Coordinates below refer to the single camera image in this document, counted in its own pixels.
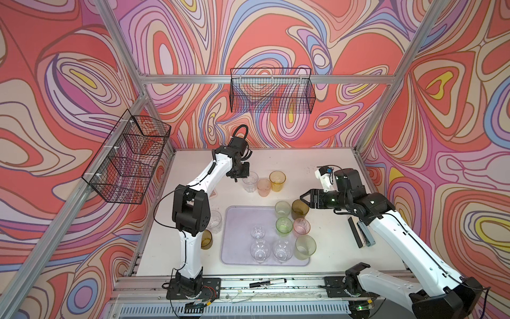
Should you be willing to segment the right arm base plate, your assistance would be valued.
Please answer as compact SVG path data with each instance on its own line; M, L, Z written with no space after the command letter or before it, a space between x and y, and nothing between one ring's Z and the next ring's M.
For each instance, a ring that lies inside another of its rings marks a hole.
M325 276L324 284L321 285L321 288L326 290L329 298L377 299L379 297L378 294L361 290L358 290L357 292L348 292L344 279L344 276Z

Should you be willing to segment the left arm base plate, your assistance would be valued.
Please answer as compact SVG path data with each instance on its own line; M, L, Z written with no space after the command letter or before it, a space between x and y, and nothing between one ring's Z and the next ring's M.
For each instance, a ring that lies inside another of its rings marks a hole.
M167 300L216 300L220 297L221 278L199 278L191 280L185 277L171 279L167 285Z

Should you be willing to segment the bright green cup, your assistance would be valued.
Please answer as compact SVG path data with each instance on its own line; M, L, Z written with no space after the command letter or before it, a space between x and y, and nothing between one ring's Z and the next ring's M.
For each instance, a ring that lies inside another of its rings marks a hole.
M279 237L287 237L294 229L294 222L288 217L280 217L275 226Z

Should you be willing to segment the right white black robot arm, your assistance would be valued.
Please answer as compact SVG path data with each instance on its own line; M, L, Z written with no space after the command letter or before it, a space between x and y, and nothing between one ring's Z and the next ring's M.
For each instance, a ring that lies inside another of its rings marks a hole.
M391 246L417 279L412 283L358 263L345 271L336 289L349 296L374 293L405 307L416 318L466 318L480 299L488 298L490 288L443 261L383 194L367 193L357 170L320 166L316 178L322 187L310 189L300 200L312 209L357 217Z

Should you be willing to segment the dark olive textured cup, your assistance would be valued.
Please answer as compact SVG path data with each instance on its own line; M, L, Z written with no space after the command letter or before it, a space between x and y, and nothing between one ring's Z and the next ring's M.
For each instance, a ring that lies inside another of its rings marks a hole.
M292 203L292 219L304 219L309 213L309 207L300 199L296 199Z

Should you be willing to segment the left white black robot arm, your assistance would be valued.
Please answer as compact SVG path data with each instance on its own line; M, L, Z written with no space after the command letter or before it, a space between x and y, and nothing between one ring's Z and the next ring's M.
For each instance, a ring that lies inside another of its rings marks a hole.
M192 182L176 187L172 220L183 249L183 265L176 273L180 285L193 289L202 285L201 239L211 219L211 191L224 177L236 181L247 178L250 174L247 159L251 154L246 139L233 136L227 146L212 151L212 160Z

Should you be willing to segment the pale green frosted large cup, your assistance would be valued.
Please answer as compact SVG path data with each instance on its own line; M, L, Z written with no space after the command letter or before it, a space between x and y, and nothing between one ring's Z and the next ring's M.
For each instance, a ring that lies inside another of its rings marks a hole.
M301 235L296 239L294 256L299 260L309 259L317 250L317 243L310 235Z

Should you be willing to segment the small clear cup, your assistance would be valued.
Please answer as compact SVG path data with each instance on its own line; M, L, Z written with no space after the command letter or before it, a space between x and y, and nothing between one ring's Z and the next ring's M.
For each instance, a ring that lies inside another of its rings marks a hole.
M251 230L251 237L253 239L263 239L266 235L265 228L260 225L255 225Z

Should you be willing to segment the pink transparent cup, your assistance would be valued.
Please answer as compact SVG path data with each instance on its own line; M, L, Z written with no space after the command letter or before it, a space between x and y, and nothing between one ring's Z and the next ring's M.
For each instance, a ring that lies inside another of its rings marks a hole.
M307 219L297 218L294 220L293 230L296 236L307 235L311 230L311 225Z

